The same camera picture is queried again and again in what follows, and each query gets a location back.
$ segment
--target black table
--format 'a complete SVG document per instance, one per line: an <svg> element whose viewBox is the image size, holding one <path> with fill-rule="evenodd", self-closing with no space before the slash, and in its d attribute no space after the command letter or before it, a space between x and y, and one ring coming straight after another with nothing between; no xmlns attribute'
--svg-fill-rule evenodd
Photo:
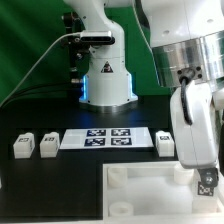
<svg viewBox="0 0 224 224"><path fill-rule="evenodd" d="M171 131L169 96L142 96L138 107L117 114L79 109L67 99L23 99L0 111L0 222L46 222L102 219L104 163L171 161L154 147L59 151L40 157L44 134L66 129L148 127ZM36 147L30 159L16 160L13 144L32 132Z"/></svg>

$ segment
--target white 3d printed part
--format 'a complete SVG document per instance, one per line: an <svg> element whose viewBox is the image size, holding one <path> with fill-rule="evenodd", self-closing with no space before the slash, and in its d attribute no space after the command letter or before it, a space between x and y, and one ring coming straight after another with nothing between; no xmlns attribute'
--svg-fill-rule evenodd
<svg viewBox="0 0 224 224"><path fill-rule="evenodd" d="M180 163L174 166L174 181L180 185L189 185L194 177L193 169L184 169Z"/></svg>
<svg viewBox="0 0 224 224"><path fill-rule="evenodd" d="M14 155L16 159L27 159L31 157L33 149L35 147L34 135L32 133L26 133L19 135L16 142L13 145Z"/></svg>
<svg viewBox="0 0 224 224"><path fill-rule="evenodd" d="M174 141L169 132L158 131L156 133L156 148L159 156L174 156Z"/></svg>
<svg viewBox="0 0 224 224"><path fill-rule="evenodd" d="M58 133L45 134L40 143L41 158L56 157L59 146L60 139Z"/></svg>
<svg viewBox="0 0 224 224"><path fill-rule="evenodd" d="M110 216L126 217L134 214L133 205L124 201L113 203L109 208Z"/></svg>
<svg viewBox="0 0 224 224"><path fill-rule="evenodd" d="M128 181L128 171L126 167L118 166L108 168L108 184L111 187L124 187Z"/></svg>

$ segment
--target white block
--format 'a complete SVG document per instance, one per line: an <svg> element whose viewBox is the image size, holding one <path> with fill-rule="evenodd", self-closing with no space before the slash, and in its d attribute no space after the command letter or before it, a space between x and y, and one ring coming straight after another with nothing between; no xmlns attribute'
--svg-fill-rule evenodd
<svg viewBox="0 0 224 224"><path fill-rule="evenodd" d="M174 182L179 185L190 185L193 182L194 170L184 169L180 163L174 166Z"/></svg>
<svg viewBox="0 0 224 224"><path fill-rule="evenodd" d="M174 156L174 141L169 132L158 131L156 133L156 148L160 157Z"/></svg>
<svg viewBox="0 0 224 224"><path fill-rule="evenodd" d="M56 157L59 147L60 139L58 133L45 134L40 143L41 158Z"/></svg>
<svg viewBox="0 0 224 224"><path fill-rule="evenodd" d="M32 133L19 135L13 148L16 159L30 158L33 149L35 148L34 135Z"/></svg>
<svg viewBox="0 0 224 224"><path fill-rule="evenodd" d="M108 184L111 187L124 187L128 181L128 171L124 166L108 168Z"/></svg>

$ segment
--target black cable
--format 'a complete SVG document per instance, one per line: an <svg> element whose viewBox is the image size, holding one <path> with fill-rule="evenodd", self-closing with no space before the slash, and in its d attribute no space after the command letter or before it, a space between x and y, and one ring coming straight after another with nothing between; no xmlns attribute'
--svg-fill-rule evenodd
<svg viewBox="0 0 224 224"><path fill-rule="evenodd" d="M181 82L181 103L182 103L182 108L183 108L183 113L184 113L184 119L187 124L192 125L192 119L190 117L190 113L188 111L188 102L187 102L187 96L186 96L186 79L182 79Z"/></svg>
<svg viewBox="0 0 224 224"><path fill-rule="evenodd" d="M2 104L1 108L5 107L10 101L12 101L12 100L14 100L18 97L23 97L23 96L27 96L27 95L33 95L33 94L62 92L62 91L68 91L68 90L71 90L71 89L72 88L66 88L66 89L60 89L60 90L48 90L48 91L39 91L39 92L31 92L31 93L26 93L26 92L28 92L28 91L26 91L26 92L20 93L20 94L13 94L9 99L7 99L7 101L4 102L4 104Z"/></svg>
<svg viewBox="0 0 224 224"><path fill-rule="evenodd" d="M40 88L45 88L45 87L52 87L52 86L61 86L61 85L69 85L71 84L71 82L60 82L60 83L47 83L47 84L39 84L39 85L35 85L35 86L31 86L31 87L27 87L21 90L16 91L13 96L21 94L21 93L25 93L28 91L32 91L35 89L40 89Z"/></svg>

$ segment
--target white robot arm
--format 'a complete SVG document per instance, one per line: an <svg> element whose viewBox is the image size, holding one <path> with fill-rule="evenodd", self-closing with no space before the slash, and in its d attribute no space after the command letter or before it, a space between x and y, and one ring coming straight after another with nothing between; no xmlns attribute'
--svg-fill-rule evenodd
<svg viewBox="0 0 224 224"><path fill-rule="evenodd" d="M218 149L210 114L213 92L218 90L216 80L224 76L220 0L64 1L79 14L87 30L110 30L115 37L115 45L91 49L87 99L94 106L116 107L137 100L124 65L123 30L108 20L104 7L132 5L140 23L147 18L160 85L177 87L170 105L179 160L185 168L198 169L205 186L216 186ZM113 73L102 72L107 62Z"/></svg>
<svg viewBox="0 0 224 224"><path fill-rule="evenodd" d="M124 31L109 20L104 8L119 1L64 0L82 19L90 32L111 31L115 43L90 48L89 71L84 78L81 105L100 112L118 112L132 107L137 96L132 92L131 74L125 68Z"/></svg>

